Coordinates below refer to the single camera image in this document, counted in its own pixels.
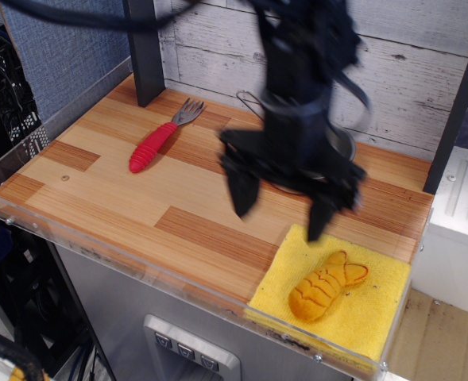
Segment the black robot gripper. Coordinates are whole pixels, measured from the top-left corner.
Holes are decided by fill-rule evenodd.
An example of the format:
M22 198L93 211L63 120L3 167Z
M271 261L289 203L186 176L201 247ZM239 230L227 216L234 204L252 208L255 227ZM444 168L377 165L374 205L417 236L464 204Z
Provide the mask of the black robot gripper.
M359 184L366 176L326 142L323 130L326 122L331 124L330 95L305 103L318 100L323 109L315 109L310 116L266 110L263 129L225 129L219 135L225 145L222 166L235 213L244 217L249 212L257 201L261 180L305 194L313 201L308 242L320 238L337 210L357 207Z

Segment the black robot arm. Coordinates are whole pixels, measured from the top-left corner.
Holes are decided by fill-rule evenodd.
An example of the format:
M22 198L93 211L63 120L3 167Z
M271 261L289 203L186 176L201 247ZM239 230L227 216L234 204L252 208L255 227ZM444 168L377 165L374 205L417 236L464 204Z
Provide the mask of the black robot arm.
M221 163L238 216L257 201L261 181L311 199L307 238L316 241L334 214L353 209L365 172L353 137L329 118L335 83L361 102L344 75L357 62L359 36L344 1L255 1L267 59L260 131L227 129Z

